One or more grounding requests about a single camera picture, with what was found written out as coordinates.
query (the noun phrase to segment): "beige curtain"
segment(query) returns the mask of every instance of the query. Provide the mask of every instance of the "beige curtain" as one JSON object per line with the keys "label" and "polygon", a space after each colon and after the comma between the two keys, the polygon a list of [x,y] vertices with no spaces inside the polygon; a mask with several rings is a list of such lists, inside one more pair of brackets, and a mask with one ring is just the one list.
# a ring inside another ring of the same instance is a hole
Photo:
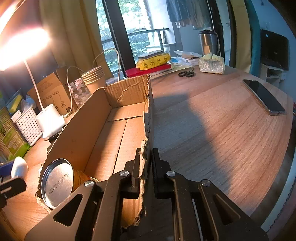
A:
{"label": "beige curtain", "polygon": [[[39,0],[39,7],[57,64],[90,70],[95,57],[103,52],[96,1]],[[106,79],[113,77],[103,54],[96,61],[103,67]]]}
{"label": "beige curtain", "polygon": [[235,68],[250,72],[251,67],[251,29],[244,0],[231,0],[235,23],[237,25],[237,59]]}

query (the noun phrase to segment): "white shelf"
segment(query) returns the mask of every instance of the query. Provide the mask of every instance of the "white shelf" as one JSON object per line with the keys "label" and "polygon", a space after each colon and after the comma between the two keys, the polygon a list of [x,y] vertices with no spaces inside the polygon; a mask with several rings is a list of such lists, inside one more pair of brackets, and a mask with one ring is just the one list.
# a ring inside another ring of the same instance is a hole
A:
{"label": "white shelf", "polygon": [[269,66],[269,65],[265,65],[265,64],[261,64],[261,65],[263,65],[264,67],[266,67],[268,69],[273,69],[273,70],[278,70],[278,71],[284,71],[281,68],[277,68],[277,67],[273,67],[273,66]]}
{"label": "white shelf", "polygon": [[277,78],[279,78],[278,75],[271,75],[269,77],[266,77],[266,79],[277,79]]}
{"label": "white shelf", "polygon": [[[270,71],[272,71],[273,75],[267,77],[267,73]],[[284,71],[283,69],[280,69],[277,67],[261,64],[260,78],[276,87],[279,87],[279,82],[280,82],[283,71]]]}

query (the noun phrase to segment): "black phone screen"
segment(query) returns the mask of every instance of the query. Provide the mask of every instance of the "black phone screen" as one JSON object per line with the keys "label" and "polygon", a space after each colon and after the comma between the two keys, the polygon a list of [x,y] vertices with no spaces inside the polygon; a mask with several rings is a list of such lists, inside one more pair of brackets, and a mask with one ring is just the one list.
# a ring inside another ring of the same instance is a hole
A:
{"label": "black phone screen", "polygon": [[271,111],[285,111],[277,99],[257,80],[243,80]]}

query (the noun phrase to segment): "lamp base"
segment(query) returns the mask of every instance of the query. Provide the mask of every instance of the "lamp base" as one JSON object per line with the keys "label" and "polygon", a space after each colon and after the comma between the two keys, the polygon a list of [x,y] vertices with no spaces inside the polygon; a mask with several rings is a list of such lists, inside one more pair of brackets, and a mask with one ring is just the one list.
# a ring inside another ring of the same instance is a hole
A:
{"label": "lamp base", "polygon": [[66,125],[64,116],[58,113],[53,104],[42,110],[35,119],[42,129],[42,138],[45,140],[61,131],[63,126]]}

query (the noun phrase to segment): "tin can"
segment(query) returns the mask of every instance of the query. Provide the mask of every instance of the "tin can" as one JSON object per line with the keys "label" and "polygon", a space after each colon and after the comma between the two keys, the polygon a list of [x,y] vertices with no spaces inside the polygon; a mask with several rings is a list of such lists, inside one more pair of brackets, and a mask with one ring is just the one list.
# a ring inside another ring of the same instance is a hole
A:
{"label": "tin can", "polygon": [[66,159],[54,160],[41,179],[41,195],[49,208],[56,208],[81,184],[91,180],[84,172],[72,168]]}

